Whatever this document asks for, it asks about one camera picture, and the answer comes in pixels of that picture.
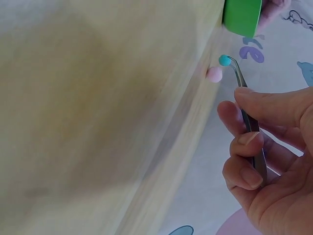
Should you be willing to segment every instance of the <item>bed sheet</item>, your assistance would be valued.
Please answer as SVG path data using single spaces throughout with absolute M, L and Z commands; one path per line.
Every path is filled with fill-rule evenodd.
M 235 37 L 230 55 L 256 91 L 280 93 L 313 86 L 313 1 L 292 1 L 288 11 L 253 39 Z M 233 71 L 226 69 L 200 144 L 159 235 L 260 235 L 222 176 L 232 136 L 216 107 L 222 100 L 233 100 L 236 87 Z

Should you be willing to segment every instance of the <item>tweezers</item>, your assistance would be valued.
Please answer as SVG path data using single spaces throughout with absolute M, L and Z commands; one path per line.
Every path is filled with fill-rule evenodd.
M 237 77 L 237 82 L 239 87 L 248 87 L 246 84 L 246 81 L 244 79 L 243 74 L 241 73 L 240 67 L 237 63 L 237 61 L 228 56 L 228 58 L 234 62 L 235 66 L 230 64 L 230 66 L 233 68 L 235 71 L 236 77 Z M 259 123 L 256 119 L 252 118 L 250 115 L 248 115 L 243 109 L 241 109 L 241 113 L 246 125 L 246 131 L 247 132 L 259 132 L 260 127 Z M 253 165 L 253 167 L 256 169 L 256 171 L 262 176 L 263 182 L 261 184 L 261 187 L 264 187 L 267 182 L 267 166 L 266 166 L 266 161 L 265 161 L 265 156 L 264 156 L 264 150 L 262 150 L 254 157 L 251 157 L 248 159 L 248 161 Z

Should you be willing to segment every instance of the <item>fingernail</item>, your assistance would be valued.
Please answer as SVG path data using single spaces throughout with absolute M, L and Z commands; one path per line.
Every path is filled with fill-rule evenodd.
M 249 132 L 241 135 L 238 139 L 239 144 L 248 145 L 260 132 Z
M 238 87 L 235 92 L 237 94 L 250 94 L 252 92 L 254 92 L 254 90 L 248 88 L 248 87 Z
M 251 186 L 251 188 L 257 188 L 263 182 L 263 178 L 257 171 L 251 168 L 243 168 L 240 172 L 244 181 Z

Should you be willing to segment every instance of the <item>pink shape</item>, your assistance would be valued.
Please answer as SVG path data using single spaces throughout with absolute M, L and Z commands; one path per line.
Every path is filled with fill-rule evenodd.
M 216 235 L 262 235 L 250 223 L 243 209 L 236 211 L 218 230 Z
M 206 72 L 206 78 L 214 83 L 220 82 L 222 77 L 223 71 L 220 67 L 211 67 Z

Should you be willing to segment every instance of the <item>blue bead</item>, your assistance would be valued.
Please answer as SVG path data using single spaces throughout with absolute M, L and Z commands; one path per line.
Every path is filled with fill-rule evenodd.
M 229 66 L 231 63 L 231 60 L 228 57 L 228 55 L 221 55 L 219 58 L 219 62 L 221 66 Z

